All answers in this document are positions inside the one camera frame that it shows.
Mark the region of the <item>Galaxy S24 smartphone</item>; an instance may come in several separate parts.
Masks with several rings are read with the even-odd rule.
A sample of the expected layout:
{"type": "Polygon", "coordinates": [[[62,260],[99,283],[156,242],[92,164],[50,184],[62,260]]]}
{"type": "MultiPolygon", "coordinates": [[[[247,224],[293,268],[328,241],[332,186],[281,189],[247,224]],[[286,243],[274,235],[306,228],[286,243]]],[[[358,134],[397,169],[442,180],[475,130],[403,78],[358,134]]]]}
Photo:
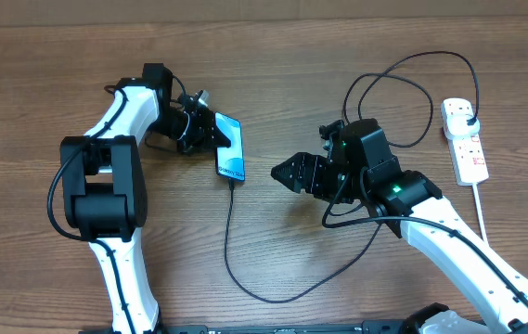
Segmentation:
{"type": "Polygon", "coordinates": [[[241,124],[222,113],[215,114],[215,123],[222,134],[230,141],[229,147],[216,149],[216,172],[220,176],[245,181],[245,166],[241,124]]]}

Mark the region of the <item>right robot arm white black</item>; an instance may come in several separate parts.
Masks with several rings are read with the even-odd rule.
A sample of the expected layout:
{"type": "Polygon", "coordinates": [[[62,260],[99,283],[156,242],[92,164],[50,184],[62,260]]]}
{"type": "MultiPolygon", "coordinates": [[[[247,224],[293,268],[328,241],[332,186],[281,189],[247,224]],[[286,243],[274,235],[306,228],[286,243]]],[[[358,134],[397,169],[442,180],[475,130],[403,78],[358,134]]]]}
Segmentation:
{"type": "Polygon", "coordinates": [[[467,298],[492,333],[528,333],[528,279],[462,220],[442,190],[402,170],[378,122],[343,121],[319,129],[327,156],[298,152],[272,177],[330,206],[359,201],[365,223],[385,223],[428,257],[467,298]]]}

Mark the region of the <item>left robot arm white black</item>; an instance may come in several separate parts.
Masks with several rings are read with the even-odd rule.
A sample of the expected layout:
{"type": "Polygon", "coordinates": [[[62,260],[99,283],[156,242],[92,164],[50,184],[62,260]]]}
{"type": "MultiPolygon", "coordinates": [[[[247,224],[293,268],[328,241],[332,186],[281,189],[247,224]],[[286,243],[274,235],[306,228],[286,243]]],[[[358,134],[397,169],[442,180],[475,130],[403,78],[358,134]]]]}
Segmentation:
{"type": "Polygon", "coordinates": [[[177,80],[163,64],[145,64],[140,76],[106,86],[113,101],[93,128],[60,144],[47,215],[63,237],[87,243],[95,254],[111,304],[109,333],[165,330],[142,251],[148,192],[139,146],[145,135],[171,138],[181,154],[212,151],[219,175],[244,178],[239,121],[211,110],[204,90],[174,97],[177,80]]]}

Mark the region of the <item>white charger plug adapter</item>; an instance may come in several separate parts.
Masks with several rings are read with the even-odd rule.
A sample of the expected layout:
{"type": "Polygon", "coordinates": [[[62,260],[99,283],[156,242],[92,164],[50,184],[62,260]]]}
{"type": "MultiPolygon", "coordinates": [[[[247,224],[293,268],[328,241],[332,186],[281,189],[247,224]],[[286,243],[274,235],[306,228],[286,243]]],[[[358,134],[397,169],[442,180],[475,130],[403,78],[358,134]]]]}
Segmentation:
{"type": "Polygon", "coordinates": [[[444,120],[444,135],[448,140],[458,140],[462,137],[477,135],[481,124],[478,120],[471,122],[470,115],[447,115],[444,120]]]}

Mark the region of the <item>white power strip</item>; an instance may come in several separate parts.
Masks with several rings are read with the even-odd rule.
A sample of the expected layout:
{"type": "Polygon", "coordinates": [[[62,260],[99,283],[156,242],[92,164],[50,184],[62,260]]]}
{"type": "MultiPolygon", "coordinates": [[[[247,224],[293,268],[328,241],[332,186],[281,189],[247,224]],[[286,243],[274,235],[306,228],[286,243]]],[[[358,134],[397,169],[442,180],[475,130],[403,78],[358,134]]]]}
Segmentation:
{"type": "MultiPolygon", "coordinates": [[[[441,104],[441,114],[443,122],[447,115],[474,116],[471,103],[458,97],[445,99],[441,104]]],[[[458,185],[476,186],[489,178],[479,133],[458,140],[447,139],[447,143],[458,185]]]]}

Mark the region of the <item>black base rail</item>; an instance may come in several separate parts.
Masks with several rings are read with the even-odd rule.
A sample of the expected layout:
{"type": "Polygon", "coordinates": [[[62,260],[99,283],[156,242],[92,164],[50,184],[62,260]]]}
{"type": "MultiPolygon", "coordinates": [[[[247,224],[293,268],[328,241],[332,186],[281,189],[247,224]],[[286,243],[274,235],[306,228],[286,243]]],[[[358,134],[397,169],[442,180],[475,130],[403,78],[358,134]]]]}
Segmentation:
{"type": "Polygon", "coordinates": [[[205,325],[167,326],[167,334],[398,334],[401,319],[364,320],[359,324],[207,327],[205,325]]]}

